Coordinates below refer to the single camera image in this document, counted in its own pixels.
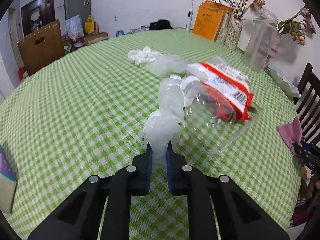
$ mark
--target yellow bag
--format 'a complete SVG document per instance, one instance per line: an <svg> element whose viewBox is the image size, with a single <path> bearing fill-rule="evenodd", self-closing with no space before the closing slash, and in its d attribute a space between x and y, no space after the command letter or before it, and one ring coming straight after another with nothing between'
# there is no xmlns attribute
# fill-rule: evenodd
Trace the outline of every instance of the yellow bag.
<svg viewBox="0 0 320 240"><path fill-rule="evenodd" d="M89 17L87 18L87 21L85 22L84 31L88 34L94 31L94 21L92 20L91 15L89 15Z"/></svg>

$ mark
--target pink cloth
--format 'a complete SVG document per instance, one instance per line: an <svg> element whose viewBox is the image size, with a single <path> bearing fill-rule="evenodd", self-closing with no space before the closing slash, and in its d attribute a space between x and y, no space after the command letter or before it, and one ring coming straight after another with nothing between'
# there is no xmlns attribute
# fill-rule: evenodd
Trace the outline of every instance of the pink cloth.
<svg viewBox="0 0 320 240"><path fill-rule="evenodd" d="M299 117L296 116L292 123L277 126L277 130L285 145L290 149L292 156L296 156L292 144L295 142L301 146L302 128Z"/></svg>

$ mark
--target plastic lid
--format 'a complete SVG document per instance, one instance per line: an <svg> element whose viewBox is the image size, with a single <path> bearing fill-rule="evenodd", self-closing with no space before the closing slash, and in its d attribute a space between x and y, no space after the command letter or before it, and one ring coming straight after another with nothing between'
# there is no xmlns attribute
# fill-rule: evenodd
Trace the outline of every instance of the plastic lid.
<svg viewBox="0 0 320 240"><path fill-rule="evenodd" d="M182 80L182 89L185 91L186 87L193 81L201 82L200 79L198 79L196 76L188 76Z"/></svg>

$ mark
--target dark wooden chair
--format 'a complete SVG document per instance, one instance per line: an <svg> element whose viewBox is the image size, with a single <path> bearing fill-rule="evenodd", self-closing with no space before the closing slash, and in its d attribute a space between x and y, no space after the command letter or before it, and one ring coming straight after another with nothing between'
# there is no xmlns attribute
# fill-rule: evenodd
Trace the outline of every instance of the dark wooden chair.
<svg viewBox="0 0 320 240"><path fill-rule="evenodd" d="M302 95L305 91L307 84L310 84L310 87L302 98L302 101L297 109L297 113L300 115L299 120L302 127L302 134L306 137L305 141L307 143L318 143L320 141L320 132L318 132L320 128L320 122L316 125L317 121L320 118L320 111L318 111L320 107L320 80L316 77L312 72L312 65L308 63L303 72L301 80L298 84L299 93ZM311 110L313 104L317 100L316 105ZM297 105L299 99L293 99L294 104ZM318 132L316 137L311 140L311 138Z"/></svg>

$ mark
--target green checkered tablecloth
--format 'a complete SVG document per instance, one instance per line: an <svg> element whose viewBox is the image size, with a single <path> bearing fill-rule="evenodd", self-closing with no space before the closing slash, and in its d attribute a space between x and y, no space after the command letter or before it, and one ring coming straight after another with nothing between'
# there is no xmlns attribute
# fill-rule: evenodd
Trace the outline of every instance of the green checkered tablecloth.
<svg viewBox="0 0 320 240"><path fill-rule="evenodd" d="M138 132L157 106L160 79L135 66L128 51L150 46L204 61L217 54L250 77L263 113L225 152L202 152L184 127L174 150L210 176L229 175L286 228L300 184L276 126L292 122L293 103L241 52L182 30L150 31L102 41L66 55L28 78L0 105L0 144L18 178L7 220L22 239L90 175L115 174L143 153ZM169 194L166 170L152 173L147 197L133 197L130 239L188 239L187 198Z"/></svg>

